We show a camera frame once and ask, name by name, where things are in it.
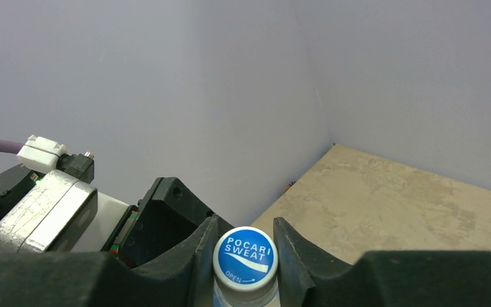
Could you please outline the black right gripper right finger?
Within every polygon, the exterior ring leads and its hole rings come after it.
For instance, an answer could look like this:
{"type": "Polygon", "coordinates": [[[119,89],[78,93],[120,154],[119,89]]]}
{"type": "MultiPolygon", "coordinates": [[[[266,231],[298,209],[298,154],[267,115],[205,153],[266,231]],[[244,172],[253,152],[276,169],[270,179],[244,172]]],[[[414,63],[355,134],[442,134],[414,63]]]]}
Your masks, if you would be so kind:
{"type": "Polygon", "coordinates": [[[491,251],[369,251],[348,264],[273,220],[282,306],[491,306],[491,251]]]}

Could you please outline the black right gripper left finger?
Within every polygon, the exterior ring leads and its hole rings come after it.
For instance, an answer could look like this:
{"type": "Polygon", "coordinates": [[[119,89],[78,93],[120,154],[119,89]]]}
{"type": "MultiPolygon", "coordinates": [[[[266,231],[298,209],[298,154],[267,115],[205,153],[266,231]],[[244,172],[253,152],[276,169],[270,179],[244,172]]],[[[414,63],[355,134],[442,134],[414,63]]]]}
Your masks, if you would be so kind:
{"type": "Polygon", "coordinates": [[[0,255],[0,306],[210,306],[219,218],[135,269],[110,253],[0,255]]]}

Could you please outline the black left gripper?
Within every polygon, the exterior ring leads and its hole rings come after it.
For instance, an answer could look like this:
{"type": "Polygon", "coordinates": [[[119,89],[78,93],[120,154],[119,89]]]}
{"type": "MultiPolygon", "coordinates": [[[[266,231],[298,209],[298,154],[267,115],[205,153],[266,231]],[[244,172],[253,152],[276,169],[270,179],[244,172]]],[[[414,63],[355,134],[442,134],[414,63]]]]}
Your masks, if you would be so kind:
{"type": "Polygon", "coordinates": [[[181,243],[214,214],[176,177],[157,178],[137,206],[98,192],[97,214],[72,252],[108,251],[118,235],[118,258],[138,267],[181,243]]]}

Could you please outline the blue label Pocari bottle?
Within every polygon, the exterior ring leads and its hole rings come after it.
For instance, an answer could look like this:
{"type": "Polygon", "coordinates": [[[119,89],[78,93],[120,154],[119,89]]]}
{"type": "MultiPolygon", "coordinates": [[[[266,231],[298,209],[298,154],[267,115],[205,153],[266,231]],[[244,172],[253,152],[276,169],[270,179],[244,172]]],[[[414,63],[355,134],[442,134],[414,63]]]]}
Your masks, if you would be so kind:
{"type": "Polygon", "coordinates": [[[216,243],[213,306],[281,306],[274,241],[262,230],[241,226],[216,243]]]}

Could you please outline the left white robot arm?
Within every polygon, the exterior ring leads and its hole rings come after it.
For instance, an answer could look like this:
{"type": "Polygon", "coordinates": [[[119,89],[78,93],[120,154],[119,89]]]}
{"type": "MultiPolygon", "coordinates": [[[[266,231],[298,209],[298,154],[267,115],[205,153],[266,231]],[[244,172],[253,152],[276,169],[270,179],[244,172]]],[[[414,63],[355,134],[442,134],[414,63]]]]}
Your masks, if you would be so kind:
{"type": "MultiPolygon", "coordinates": [[[[18,164],[0,174],[0,220],[41,179],[18,164]]],[[[175,247],[215,212],[179,178],[159,177],[137,204],[100,194],[98,212],[74,251],[105,251],[129,267],[143,265],[175,247]]]]}

